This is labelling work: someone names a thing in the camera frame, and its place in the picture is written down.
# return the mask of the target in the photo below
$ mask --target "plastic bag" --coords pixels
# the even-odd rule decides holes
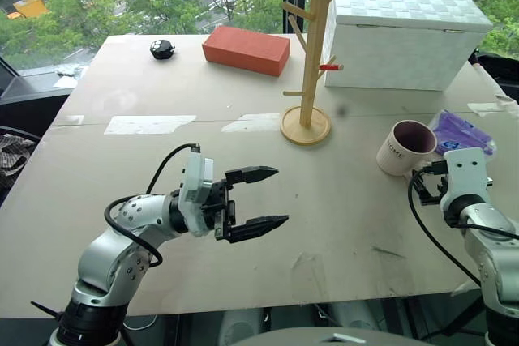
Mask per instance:
[[[436,114],[429,127],[438,139],[436,152],[440,155],[449,150],[468,147],[480,147],[487,159],[494,157],[497,152],[497,146],[490,135],[447,110]]]

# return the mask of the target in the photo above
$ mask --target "floor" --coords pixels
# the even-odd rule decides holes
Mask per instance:
[[[479,296],[478,294],[478,291],[471,291],[456,297],[450,297],[448,294],[437,294],[409,299],[408,301],[412,303],[410,304],[410,314],[414,319],[418,335],[424,336],[443,327],[471,304]],[[367,301],[367,307],[374,319],[374,326],[377,326],[380,331],[388,331],[388,326],[392,326],[391,323],[394,326],[395,319],[399,318],[404,336],[412,337],[403,299],[392,299],[390,303],[395,307],[395,310],[389,311],[386,315],[384,315],[382,303],[380,300]],[[331,306],[320,305],[320,309],[328,312],[331,320],[336,320],[332,317]],[[319,315],[319,311],[314,305],[274,307],[267,310],[266,316],[263,311],[258,316],[254,310],[244,310],[238,314],[244,318],[259,319],[258,323],[262,328],[258,328],[258,331],[264,331],[265,327],[269,327],[270,330],[277,330],[287,327],[333,326],[327,318]],[[225,344],[225,340],[219,339],[223,318],[222,312],[181,315],[180,321],[178,321],[177,315],[161,316],[152,327],[143,331],[130,331],[130,335],[135,346]],[[152,319],[153,317],[127,318],[126,323],[131,327],[142,327],[150,323]],[[0,319],[0,344],[10,346],[44,345],[54,328],[56,328],[56,322],[51,319]],[[486,330],[484,315],[480,314],[465,328],[484,332]],[[244,334],[240,335],[235,332],[234,336],[245,336]],[[467,334],[455,334],[449,338],[438,335],[427,342],[440,346],[484,345],[483,337]]]

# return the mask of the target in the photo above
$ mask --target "table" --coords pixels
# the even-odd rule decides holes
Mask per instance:
[[[499,151],[488,164],[491,197],[517,218],[517,121],[479,117],[467,102],[494,101],[468,64],[445,92],[318,87],[316,105],[332,117],[332,133],[314,147],[286,141],[278,130],[222,128],[247,113],[279,113],[297,98],[303,53],[295,36],[279,79],[206,63],[204,36],[171,36],[178,52],[157,62],[155,36],[110,37],[64,104],[0,208],[0,317],[43,316],[28,303],[56,309],[70,298],[79,257],[106,229],[105,205],[144,192],[174,147],[199,142],[227,169],[265,164],[280,172],[232,191],[237,219],[290,214],[280,228],[230,245],[209,235],[166,242],[165,261],[151,269],[129,314],[172,314],[452,291],[465,280],[423,235],[410,214],[406,183],[375,164],[378,146],[401,119],[429,122],[448,108],[491,133]],[[346,107],[347,114],[337,114]],[[172,134],[105,135],[116,115],[195,115]],[[186,155],[163,172],[156,192],[178,188]],[[458,231],[438,207],[420,208],[430,230],[475,271]],[[389,250],[394,256],[376,249]]]

